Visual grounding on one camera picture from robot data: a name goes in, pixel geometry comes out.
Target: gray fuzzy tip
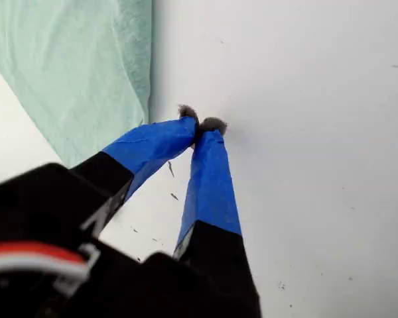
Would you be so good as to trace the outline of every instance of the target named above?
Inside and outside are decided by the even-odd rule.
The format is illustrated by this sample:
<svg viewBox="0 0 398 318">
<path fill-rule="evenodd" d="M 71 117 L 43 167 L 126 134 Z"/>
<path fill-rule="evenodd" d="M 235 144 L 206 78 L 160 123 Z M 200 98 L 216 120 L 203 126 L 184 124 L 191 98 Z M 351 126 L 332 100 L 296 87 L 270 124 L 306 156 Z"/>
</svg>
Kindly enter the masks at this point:
<svg viewBox="0 0 398 318">
<path fill-rule="evenodd" d="M 227 123 L 217 117 L 208 117 L 199 125 L 201 132 L 219 130 L 224 136 L 227 130 Z"/>
<path fill-rule="evenodd" d="M 181 117 L 192 117 L 197 123 L 199 123 L 199 118 L 194 111 L 193 108 L 191 108 L 188 105 L 179 105 L 178 106 L 178 113 L 180 114 Z"/>
</svg>

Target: green fabric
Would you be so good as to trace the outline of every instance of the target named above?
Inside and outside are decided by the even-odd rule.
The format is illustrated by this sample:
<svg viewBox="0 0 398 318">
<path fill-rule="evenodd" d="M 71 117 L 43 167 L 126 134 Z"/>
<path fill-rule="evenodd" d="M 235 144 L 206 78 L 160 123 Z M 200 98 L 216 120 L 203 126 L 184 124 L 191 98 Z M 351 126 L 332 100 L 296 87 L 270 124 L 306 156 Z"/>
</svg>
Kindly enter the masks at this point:
<svg viewBox="0 0 398 318">
<path fill-rule="evenodd" d="M 68 166 L 147 122 L 151 1 L 0 0 L 0 72 Z"/>
</svg>

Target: wire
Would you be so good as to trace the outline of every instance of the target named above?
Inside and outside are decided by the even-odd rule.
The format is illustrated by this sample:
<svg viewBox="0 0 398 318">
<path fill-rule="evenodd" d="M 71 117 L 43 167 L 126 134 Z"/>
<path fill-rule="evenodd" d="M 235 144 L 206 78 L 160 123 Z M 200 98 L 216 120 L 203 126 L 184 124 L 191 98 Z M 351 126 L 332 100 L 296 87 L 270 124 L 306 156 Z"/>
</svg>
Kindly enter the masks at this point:
<svg viewBox="0 0 398 318">
<path fill-rule="evenodd" d="M 0 242 L 0 273 L 30 270 L 77 280 L 88 278 L 84 259 L 69 250 L 41 242 Z"/>
</svg>

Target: white wall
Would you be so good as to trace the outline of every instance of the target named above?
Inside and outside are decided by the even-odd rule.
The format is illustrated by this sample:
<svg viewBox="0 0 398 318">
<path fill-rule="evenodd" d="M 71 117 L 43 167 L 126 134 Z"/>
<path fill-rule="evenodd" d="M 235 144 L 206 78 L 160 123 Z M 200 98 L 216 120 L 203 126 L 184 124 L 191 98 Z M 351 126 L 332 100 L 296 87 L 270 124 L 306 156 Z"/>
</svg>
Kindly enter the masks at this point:
<svg viewBox="0 0 398 318">
<path fill-rule="evenodd" d="M 230 124 L 264 315 L 398 317 L 398 0 L 155 5 L 154 120 L 187 103 Z M 17 146 L 25 128 L 0 116 L 0 176 L 27 149 L 27 166 L 56 159 L 42 142 Z M 153 176 L 103 239 L 140 259 L 172 252 L 191 153 L 172 163 L 175 178 L 167 166 Z"/>
<path fill-rule="evenodd" d="M 47 162 L 61 162 L 0 75 L 0 182 Z"/>
</svg>

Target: blue painter's tape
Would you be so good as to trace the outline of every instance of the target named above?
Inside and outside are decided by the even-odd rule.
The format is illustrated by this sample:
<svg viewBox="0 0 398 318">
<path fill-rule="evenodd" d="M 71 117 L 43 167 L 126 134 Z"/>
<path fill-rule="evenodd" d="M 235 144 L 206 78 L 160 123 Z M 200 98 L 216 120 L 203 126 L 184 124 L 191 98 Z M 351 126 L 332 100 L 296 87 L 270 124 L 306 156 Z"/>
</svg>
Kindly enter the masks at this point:
<svg viewBox="0 0 398 318">
<path fill-rule="evenodd" d="M 128 200 L 165 162 L 191 146 L 195 132 L 196 121 L 191 117 L 183 117 L 176 121 L 134 128 L 103 149 L 134 173 L 125 200 Z"/>
<path fill-rule="evenodd" d="M 177 244 L 197 220 L 241 235 L 228 155 L 219 131 L 205 132 L 195 145 Z"/>
</svg>

